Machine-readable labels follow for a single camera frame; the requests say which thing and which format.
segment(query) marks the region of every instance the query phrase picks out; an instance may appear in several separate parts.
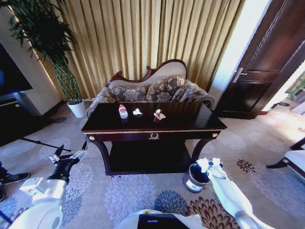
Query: door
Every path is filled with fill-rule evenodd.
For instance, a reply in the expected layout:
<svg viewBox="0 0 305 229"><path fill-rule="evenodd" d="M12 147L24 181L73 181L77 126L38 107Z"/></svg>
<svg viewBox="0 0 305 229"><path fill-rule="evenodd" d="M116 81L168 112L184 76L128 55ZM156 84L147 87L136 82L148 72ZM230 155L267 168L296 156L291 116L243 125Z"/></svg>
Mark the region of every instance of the door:
<svg viewBox="0 0 305 229"><path fill-rule="evenodd" d="M305 0L273 0L216 113L255 118L305 59Z"/></svg>

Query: television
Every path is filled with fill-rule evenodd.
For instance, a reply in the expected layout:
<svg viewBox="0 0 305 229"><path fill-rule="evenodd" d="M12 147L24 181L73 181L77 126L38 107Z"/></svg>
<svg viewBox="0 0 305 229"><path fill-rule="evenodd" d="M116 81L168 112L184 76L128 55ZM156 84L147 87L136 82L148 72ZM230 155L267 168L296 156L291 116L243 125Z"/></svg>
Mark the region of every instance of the television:
<svg viewBox="0 0 305 229"><path fill-rule="evenodd" d="M29 89L31 85L0 43L0 96Z"/></svg>

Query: door handle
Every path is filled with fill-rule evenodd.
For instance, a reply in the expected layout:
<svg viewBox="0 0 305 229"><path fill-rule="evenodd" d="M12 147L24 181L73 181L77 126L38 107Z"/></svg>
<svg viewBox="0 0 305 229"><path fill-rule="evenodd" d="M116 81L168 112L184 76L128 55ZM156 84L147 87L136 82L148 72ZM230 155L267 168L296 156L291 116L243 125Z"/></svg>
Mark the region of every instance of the door handle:
<svg viewBox="0 0 305 229"><path fill-rule="evenodd" d="M248 73L242 73L244 68L239 68L234 79L232 80L232 83L236 83L240 75L247 75Z"/></svg>

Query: table leg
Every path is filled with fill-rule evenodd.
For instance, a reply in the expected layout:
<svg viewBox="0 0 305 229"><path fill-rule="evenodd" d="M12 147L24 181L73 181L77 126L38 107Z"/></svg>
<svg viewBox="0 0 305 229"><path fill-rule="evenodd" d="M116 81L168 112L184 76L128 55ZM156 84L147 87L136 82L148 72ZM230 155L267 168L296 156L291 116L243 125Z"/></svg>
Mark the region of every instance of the table leg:
<svg viewBox="0 0 305 229"><path fill-rule="evenodd" d="M107 147L105 145L104 142L98 142L98 141L91 141L92 143L94 143L100 150L102 157L103 157L103 161L104 161L104 165L105 165L105 172L107 173L111 173L111 169L110 169L110 161L109 161L109 153L107 150Z"/></svg>
<svg viewBox="0 0 305 229"><path fill-rule="evenodd" d="M213 138L200 139L200 141L195 146L195 149L194 149L193 154L192 154L192 161L193 162L198 160L202 148L205 146L205 144L207 144L211 140L213 140Z"/></svg>

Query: beige curtain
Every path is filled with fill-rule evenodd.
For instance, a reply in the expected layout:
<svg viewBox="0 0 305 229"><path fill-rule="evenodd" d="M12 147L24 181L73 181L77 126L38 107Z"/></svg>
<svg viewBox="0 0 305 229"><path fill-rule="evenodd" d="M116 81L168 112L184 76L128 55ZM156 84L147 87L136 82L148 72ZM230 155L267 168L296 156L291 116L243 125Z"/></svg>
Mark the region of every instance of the beige curtain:
<svg viewBox="0 0 305 229"><path fill-rule="evenodd" d="M69 65L83 98L119 70L140 79L168 59L207 89L244 0L67 0L63 20L77 36Z"/></svg>

